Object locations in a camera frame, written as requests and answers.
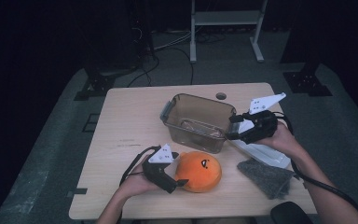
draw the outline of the hand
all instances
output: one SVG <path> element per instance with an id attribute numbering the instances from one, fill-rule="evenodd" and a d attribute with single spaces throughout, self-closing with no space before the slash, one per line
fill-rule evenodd
<path id="1" fill-rule="evenodd" d="M 159 189 L 157 185 L 150 182 L 144 176 L 144 169 L 142 168 L 142 163 L 146 161 L 148 156 L 149 155 L 146 155 L 144 159 L 133 168 L 131 174 L 118 188 L 117 193 L 121 194 L 123 197 L 130 198 L 132 196 L 143 194 L 150 190 Z"/>
<path id="2" fill-rule="evenodd" d="M 261 139 L 256 144 L 272 147 L 289 158 L 298 157 L 305 149 L 297 142 L 287 127 L 278 121 L 278 127 L 272 137 Z"/>

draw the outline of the gray translucent container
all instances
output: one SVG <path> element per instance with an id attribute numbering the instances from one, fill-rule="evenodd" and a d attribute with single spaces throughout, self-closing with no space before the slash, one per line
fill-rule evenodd
<path id="1" fill-rule="evenodd" d="M 165 105 L 160 119 L 168 127 L 174 142 L 218 153 L 226 141 L 229 117 L 235 113 L 232 105 L 180 93 Z"/>

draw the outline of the orange plush toy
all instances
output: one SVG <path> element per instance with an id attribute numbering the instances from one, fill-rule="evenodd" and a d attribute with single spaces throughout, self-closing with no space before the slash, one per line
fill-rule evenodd
<path id="1" fill-rule="evenodd" d="M 193 151 L 182 153 L 175 179 L 188 179 L 184 189 L 202 193 L 213 189 L 222 177 L 219 161 L 208 153 Z"/>

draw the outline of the person's right hand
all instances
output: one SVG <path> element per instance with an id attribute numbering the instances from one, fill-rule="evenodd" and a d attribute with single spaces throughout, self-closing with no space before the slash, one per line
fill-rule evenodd
<path id="1" fill-rule="evenodd" d="M 272 147 L 289 158 L 298 157 L 305 149 L 297 142 L 287 127 L 278 121 L 278 127 L 271 137 L 261 139 L 256 144 Z"/>

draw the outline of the forearm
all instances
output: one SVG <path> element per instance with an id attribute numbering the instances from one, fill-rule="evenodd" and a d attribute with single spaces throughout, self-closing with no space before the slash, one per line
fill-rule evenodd
<path id="1" fill-rule="evenodd" d="M 107 206 L 104 208 L 100 217 L 97 220 L 98 224 L 115 224 L 117 223 L 121 211 L 123 209 L 124 203 L 129 199 L 129 197 L 124 197 L 120 192 L 115 192 L 115 194 L 110 199 Z"/>
<path id="2" fill-rule="evenodd" d="M 300 156 L 293 157 L 293 161 L 303 175 L 334 187 L 334 184 L 305 150 L 300 154 Z M 350 203 L 335 193 L 307 181 L 305 186 L 323 223 L 358 223 L 358 212 Z"/>

